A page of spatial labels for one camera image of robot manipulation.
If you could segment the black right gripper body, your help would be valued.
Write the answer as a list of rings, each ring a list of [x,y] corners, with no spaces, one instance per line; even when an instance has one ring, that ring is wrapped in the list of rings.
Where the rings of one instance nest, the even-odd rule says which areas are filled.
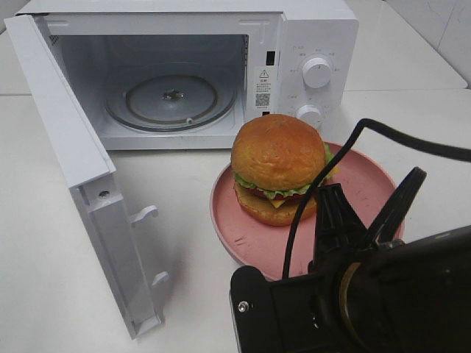
[[[285,352],[468,352],[470,228],[271,287]]]

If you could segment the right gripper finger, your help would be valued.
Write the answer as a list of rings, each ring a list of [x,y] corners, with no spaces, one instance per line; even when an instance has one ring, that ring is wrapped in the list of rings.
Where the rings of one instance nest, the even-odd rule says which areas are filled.
[[[344,195],[339,183],[322,186],[315,192],[317,202],[314,261],[329,254],[361,249],[366,227]]]
[[[268,282],[252,266],[242,266],[230,280],[233,326],[240,352],[269,352],[272,301]]]

